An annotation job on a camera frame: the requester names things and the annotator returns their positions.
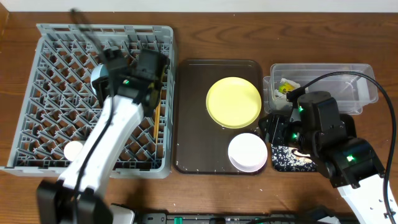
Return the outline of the light blue bowl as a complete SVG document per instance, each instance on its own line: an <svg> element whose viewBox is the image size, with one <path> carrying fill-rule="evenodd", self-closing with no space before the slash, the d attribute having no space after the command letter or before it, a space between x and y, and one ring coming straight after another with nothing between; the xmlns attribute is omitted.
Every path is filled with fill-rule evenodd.
<svg viewBox="0 0 398 224"><path fill-rule="evenodd" d="M91 77L90 77L90 85L91 85L91 89L93 90L93 93L95 95L96 95L96 89L94 88L94 81L96 81L99 78L108 77L108 76L109 76L109 73L104 64L99 64L98 66L96 66L93 69L93 71L91 73Z"/></svg>

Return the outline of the white tissue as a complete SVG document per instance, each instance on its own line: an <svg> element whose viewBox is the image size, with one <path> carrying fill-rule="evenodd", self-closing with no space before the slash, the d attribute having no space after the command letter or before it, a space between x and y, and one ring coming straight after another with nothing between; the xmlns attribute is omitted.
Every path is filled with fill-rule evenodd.
<svg viewBox="0 0 398 224"><path fill-rule="evenodd" d="M283 108L289 108L292 106L292 103L290 103L289 101L287 101L287 93L281 94L278 92L278 87L274 90L274 104L275 104L275 109L277 110L282 110Z"/></svg>

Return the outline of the white bowl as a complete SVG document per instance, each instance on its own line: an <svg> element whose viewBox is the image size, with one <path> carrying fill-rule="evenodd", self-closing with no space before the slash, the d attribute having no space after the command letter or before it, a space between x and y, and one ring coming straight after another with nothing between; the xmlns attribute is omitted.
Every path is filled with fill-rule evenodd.
<svg viewBox="0 0 398 224"><path fill-rule="evenodd" d="M242 133L230 141L228 158L237 170L256 172L267 162L267 146L259 136L252 133Z"/></svg>

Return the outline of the green snack wrapper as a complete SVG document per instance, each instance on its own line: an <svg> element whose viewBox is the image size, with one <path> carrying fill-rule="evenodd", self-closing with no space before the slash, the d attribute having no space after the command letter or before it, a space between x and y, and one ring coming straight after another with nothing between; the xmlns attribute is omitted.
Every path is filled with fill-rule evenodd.
<svg viewBox="0 0 398 224"><path fill-rule="evenodd" d="M300 87L301 85L299 83L282 78L279 83L278 92L285 95L286 93L294 91Z"/></svg>

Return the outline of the yellow plate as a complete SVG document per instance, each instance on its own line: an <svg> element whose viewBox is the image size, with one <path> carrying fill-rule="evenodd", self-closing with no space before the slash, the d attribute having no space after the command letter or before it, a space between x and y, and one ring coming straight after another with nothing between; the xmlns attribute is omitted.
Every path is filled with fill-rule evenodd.
<svg viewBox="0 0 398 224"><path fill-rule="evenodd" d="M215 82L206 94L206 110L218 125L244 128L261 113L262 100L257 88L239 77L226 77Z"/></svg>

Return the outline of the white cup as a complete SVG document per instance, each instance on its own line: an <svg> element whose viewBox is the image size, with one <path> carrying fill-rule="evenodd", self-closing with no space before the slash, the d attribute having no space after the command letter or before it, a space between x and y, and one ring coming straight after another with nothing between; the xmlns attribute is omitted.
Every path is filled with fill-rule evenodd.
<svg viewBox="0 0 398 224"><path fill-rule="evenodd" d="M67 143L63 150L65 158L69 161L74 161L83 149L84 144L85 141L70 141Z"/></svg>

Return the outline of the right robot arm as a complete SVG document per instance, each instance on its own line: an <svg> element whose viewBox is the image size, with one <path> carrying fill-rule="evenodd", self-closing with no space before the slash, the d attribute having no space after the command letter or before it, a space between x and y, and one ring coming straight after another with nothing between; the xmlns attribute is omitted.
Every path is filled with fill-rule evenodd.
<svg viewBox="0 0 398 224"><path fill-rule="evenodd" d="M304 93L295 99L291 116L269 114L259 127L265 142L309 155L360 223L390 223L397 215L387 170L370 143L357 137L353 118L339 112L329 92Z"/></svg>

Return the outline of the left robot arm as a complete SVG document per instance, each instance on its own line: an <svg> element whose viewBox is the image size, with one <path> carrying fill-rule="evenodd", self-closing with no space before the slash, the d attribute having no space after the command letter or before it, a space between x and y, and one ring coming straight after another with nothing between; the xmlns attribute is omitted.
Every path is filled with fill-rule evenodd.
<svg viewBox="0 0 398 224"><path fill-rule="evenodd" d="M133 223L135 213L107 206L104 195L114 165L132 132L160 103L170 65L164 54L144 49L134 67L121 50L101 53L91 82L102 112L82 150L56 182L41 181L37 202L41 223Z"/></svg>

